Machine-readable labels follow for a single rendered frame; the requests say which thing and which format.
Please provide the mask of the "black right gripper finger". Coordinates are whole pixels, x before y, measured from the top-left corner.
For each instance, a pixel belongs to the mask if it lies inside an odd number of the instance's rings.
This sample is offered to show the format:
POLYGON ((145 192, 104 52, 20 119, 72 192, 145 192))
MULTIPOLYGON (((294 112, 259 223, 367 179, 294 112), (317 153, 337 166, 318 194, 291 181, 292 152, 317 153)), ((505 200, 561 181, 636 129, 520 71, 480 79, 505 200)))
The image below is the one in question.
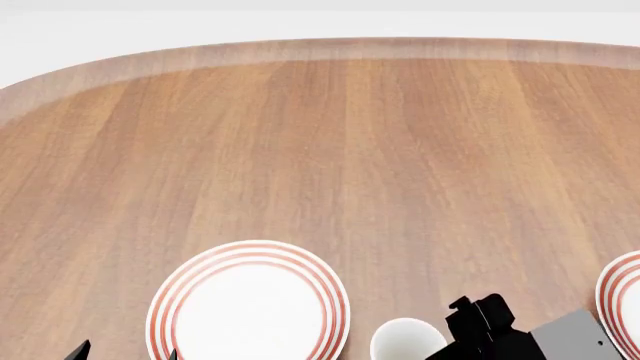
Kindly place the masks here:
POLYGON ((467 296, 449 305, 454 312, 446 317, 448 329, 455 341, 488 341, 489 326, 479 306, 467 296))
POLYGON ((491 293, 484 299, 479 299, 476 306, 492 334, 507 334, 513 330, 515 317, 500 294, 491 293))

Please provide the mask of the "white mug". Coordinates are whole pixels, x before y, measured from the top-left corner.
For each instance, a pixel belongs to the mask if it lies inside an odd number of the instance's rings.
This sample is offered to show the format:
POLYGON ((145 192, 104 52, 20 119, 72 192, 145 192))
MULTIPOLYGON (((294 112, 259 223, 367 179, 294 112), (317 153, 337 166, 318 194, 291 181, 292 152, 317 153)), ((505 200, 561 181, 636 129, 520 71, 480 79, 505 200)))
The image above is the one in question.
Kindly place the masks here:
POLYGON ((414 318, 396 318, 379 326, 370 341, 371 360, 425 360, 447 346, 434 326, 414 318))

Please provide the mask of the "white plate with red rings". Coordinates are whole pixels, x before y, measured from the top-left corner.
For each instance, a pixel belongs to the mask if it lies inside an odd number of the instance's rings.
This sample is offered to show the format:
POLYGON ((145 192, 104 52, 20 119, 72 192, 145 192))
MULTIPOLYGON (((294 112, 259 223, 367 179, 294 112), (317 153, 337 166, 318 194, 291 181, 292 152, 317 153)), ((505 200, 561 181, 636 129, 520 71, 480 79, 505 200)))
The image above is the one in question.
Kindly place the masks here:
POLYGON ((595 287, 598 316, 626 360, 640 360, 640 251, 612 260, 595 287))
POLYGON ((295 245, 245 240, 183 263, 157 290, 151 360, 338 360, 351 309, 336 272, 295 245))

